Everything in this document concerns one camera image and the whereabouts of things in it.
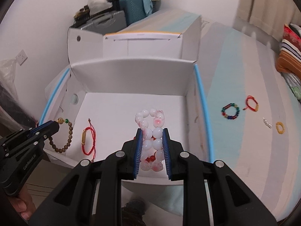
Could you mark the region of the person's left hand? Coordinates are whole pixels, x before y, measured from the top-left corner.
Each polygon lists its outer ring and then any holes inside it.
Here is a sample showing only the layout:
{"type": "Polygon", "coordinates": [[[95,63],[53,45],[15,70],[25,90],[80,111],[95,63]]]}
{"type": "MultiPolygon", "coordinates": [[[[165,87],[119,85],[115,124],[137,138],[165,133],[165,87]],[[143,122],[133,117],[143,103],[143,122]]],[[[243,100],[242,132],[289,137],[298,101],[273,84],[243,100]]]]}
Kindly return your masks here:
{"type": "Polygon", "coordinates": [[[24,220],[30,220],[31,216],[36,211],[32,196],[30,195],[26,184],[20,190],[18,197],[8,197],[8,199],[16,212],[20,213],[24,220]]]}

